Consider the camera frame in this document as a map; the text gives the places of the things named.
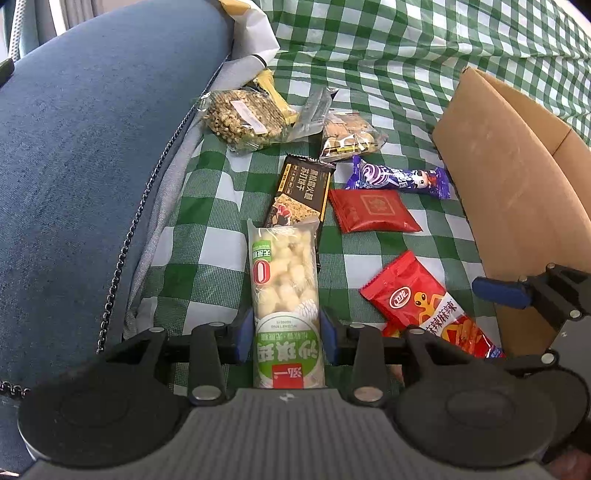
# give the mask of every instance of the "red spicy snack bag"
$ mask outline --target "red spicy snack bag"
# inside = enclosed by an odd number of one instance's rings
[[[407,326],[420,325],[479,358],[504,356],[410,250],[360,293],[388,319],[384,336],[398,336]]]
[[[343,233],[421,231],[395,190],[329,190],[329,198]]]

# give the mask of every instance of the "cardboard flap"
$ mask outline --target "cardboard flap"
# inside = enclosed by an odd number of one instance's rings
[[[591,151],[589,147],[571,129],[554,152],[554,160],[573,186],[587,216],[591,218]]]
[[[476,69],[469,70],[478,73],[484,78],[531,128],[535,136],[546,147],[546,150],[550,152],[550,155],[554,155],[556,149],[570,132],[570,127],[542,105],[492,75]]]
[[[462,74],[433,140],[488,277],[516,280],[542,272],[549,262],[591,271],[591,222],[573,187],[544,143],[476,70]],[[497,314],[509,353],[543,351],[553,339],[537,312]],[[537,334],[508,335],[507,322],[522,322],[519,333]]]

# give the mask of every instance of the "green checkered tablecloth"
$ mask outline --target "green checkered tablecloth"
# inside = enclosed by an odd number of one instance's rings
[[[468,65],[523,91],[590,141],[591,41],[553,1],[261,0],[261,8],[281,46],[271,65],[277,90],[288,103],[303,105],[311,85],[338,87],[334,107],[359,111],[389,136],[380,153],[365,157],[372,163],[443,165],[430,132]],[[160,238],[137,315],[172,335],[231,321],[251,298],[246,220],[263,220],[285,154],[315,156],[317,147],[299,142],[236,155],[206,133]],[[350,163],[339,163],[333,187],[342,187],[350,172]],[[457,196],[402,199],[422,232],[342,235],[328,208],[320,243],[321,304],[345,322],[383,322],[358,290],[410,249],[495,336],[492,305],[470,290],[483,270]],[[248,382],[234,371],[230,382]],[[185,373],[179,365],[177,385],[185,384]],[[328,372],[329,384],[341,374]]]

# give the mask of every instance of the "blue cushion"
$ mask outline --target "blue cushion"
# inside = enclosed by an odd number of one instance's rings
[[[146,0],[49,41],[0,88],[1,379],[34,386],[94,354],[150,171],[230,51],[232,27],[213,0]],[[112,342],[149,215],[150,204],[128,254]],[[16,411],[2,399],[0,468],[19,472],[30,459]]]

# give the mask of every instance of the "white sticker label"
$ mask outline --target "white sticker label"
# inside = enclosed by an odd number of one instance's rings
[[[252,127],[257,135],[268,133],[265,125],[259,122],[259,119],[255,117],[255,114],[251,112],[242,100],[233,100],[230,103],[236,109],[238,115],[240,115],[242,119]]]
[[[441,336],[446,326],[465,314],[462,307],[459,306],[449,292],[446,292],[440,300],[439,305],[437,305],[435,312],[433,312],[433,315],[421,324],[421,328],[437,336]]]

